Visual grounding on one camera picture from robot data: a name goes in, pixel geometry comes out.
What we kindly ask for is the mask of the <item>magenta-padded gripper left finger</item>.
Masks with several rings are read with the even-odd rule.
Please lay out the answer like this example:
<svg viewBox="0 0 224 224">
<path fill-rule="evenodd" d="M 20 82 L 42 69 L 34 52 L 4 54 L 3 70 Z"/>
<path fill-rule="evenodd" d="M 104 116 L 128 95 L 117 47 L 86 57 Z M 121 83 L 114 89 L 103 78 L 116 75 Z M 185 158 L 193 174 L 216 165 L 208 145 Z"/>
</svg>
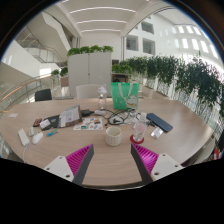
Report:
<svg viewBox="0 0 224 224">
<path fill-rule="evenodd" d="M 90 144 L 66 157 L 56 157 L 45 170 L 81 186 L 93 155 L 94 147 Z"/>
</svg>

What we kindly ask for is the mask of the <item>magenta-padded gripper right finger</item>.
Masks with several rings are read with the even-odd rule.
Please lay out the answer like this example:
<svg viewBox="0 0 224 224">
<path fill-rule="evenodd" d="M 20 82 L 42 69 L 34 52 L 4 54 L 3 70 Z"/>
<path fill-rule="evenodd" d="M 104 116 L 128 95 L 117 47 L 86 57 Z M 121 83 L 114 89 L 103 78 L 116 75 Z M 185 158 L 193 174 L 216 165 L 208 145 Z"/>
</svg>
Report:
<svg viewBox="0 0 224 224">
<path fill-rule="evenodd" d="M 183 169 L 183 166 L 168 154 L 157 154 L 134 143 L 131 144 L 131 154 L 135 160 L 144 185 Z"/>
</svg>

